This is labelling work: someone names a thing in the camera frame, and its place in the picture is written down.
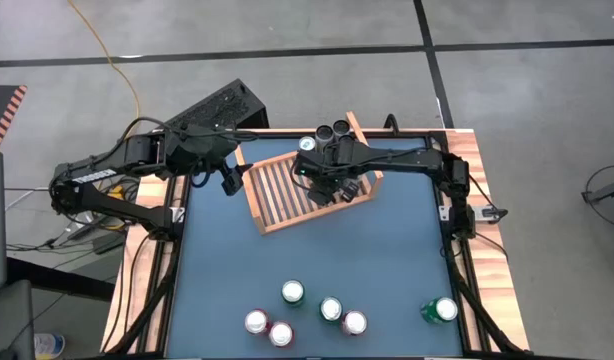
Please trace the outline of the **black power adapter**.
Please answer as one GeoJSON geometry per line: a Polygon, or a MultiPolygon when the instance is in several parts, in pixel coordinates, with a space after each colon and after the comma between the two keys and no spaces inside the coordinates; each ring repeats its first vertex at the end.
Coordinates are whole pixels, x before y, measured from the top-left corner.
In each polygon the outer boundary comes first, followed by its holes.
{"type": "Polygon", "coordinates": [[[110,232],[92,240],[92,250],[97,255],[105,254],[121,247],[126,239],[126,232],[110,232]]]}

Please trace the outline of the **grey metal stand base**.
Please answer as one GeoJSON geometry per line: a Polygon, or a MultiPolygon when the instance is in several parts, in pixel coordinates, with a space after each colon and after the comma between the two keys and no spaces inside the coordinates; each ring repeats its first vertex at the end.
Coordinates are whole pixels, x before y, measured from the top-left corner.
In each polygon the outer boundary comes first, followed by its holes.
{"type": "Polygon", "coordinates": [[[602,200],[614,198],[614,182],[595,191],[585,190],[581,195],[588,204],[596,204],[602,200]]]}

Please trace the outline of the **red Coca-Cola can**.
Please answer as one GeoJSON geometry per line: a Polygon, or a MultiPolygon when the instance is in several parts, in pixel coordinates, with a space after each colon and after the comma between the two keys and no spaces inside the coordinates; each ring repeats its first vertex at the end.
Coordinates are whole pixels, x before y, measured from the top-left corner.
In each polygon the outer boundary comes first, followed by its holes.
{"type": "Polygon", "coordinates": [[[271,329],[271,322],[263,309],[255,308],[245,316],[244,327],[252,335],[265,334],[271,329]]]}
{"type": "Polygon", "coordinates": [[[268,338],[275,347],[287,347],[294,339],[294,331],[290,324],[277,321],[274,322],[269,330],[268,338]]]}
{"type": "Polygon", "coordinates": [[[362,335],[366,331],[367,325],[365,314],[358,310],[346,312],[341,320],[342,331],[351,336],[362,335]]]}

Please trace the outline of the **black floor beam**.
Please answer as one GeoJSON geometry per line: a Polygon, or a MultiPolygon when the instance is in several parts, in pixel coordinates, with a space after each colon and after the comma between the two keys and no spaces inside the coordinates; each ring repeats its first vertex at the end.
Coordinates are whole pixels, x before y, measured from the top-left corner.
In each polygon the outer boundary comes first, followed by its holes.
{"type": "Polygon", "coordinates": [[[35,263],[7,258],[7,284],[28,280],[33,288],[110,302],[115,285],[104,280],[64,272],[35,263]]]}

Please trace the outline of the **green Sprite can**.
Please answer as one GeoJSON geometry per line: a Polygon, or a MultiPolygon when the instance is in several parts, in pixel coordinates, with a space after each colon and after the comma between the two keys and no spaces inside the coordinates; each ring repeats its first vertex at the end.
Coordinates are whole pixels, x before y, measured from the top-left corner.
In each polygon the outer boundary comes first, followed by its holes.
{"type": "Polygon", "coordinates": [[[324,297],[319,305],[319,314],[324,321],[338,322],[343,314],[341,301],[334,296],[324,297]]]}
{"type": "Polygon", "coordinates": [[[438,297],[424,303],[420,308],[423,319],[431,324],[453,321],[458,315],[456,303],[448,297],[438,297]]]}
{"type": "Polygon", "coordinates": [[[281,287],[283,301],[291,306],[299,306],[304,300],[305,289],[303,284],[295,279],[286,281],[281,287]]]}

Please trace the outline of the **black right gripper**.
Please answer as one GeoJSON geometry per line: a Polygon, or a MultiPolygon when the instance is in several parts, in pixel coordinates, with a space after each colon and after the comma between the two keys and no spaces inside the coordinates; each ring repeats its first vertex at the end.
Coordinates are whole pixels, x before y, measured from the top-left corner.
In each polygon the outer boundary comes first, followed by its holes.
{"type": "Polygon", "coordinates": [[[335,203],[332,192],[324,190],[340,190],[340,197],[347,203],[351,203],[360,190],[358,177],[351,177],[348,173],[339,173],[330,170],[306,171],[315,187],[309,189],[309,199],[318,206],[328,206],[335,203]]]}

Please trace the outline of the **wooden slatted shelf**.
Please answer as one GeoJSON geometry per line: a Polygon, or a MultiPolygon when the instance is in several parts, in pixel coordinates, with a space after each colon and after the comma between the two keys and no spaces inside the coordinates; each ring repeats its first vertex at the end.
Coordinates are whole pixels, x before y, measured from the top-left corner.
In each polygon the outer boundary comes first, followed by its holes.
{"type": "Polygon", "coordinates": [[[292,169],[296,155],[291,151],[257,161],[242,176],[250,213],[263,235],[367,202],[381,188],[383,173],[372,171],[358,177],[359,193],[352,201],[337,193],[332,203],[320,206],[308,198],[310,180],[292,169]]]}

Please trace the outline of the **white blue yellow bag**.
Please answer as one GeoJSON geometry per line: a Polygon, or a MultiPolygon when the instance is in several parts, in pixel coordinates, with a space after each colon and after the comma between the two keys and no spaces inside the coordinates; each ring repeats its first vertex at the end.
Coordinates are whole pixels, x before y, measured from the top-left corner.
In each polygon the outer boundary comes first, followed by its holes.
{"type": "Polygon", "coordinates": [[[56,360],[64,351],[66,345],[62,335],[54,333],[38,333],[34,335],[34,351],[36,360],[56,360]]]}

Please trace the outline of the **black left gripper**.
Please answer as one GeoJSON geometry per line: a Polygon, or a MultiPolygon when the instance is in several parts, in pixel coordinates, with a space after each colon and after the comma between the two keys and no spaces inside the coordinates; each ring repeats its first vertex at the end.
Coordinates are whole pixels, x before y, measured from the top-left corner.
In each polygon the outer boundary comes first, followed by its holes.
{"type": "MultiPolygon", "coordinates": [[[[202,146],[202,159],[207,170],[221,167],[225,158],[237,148],[237,140],[230,131],[209,131],[197,135],[196,139],[202,146]]],[[[221,186],[227,196],[235,195],[243,186],[242,175],[253,167],[252,164],[239,164],[234,168],[222,167],[221,186]]]]}

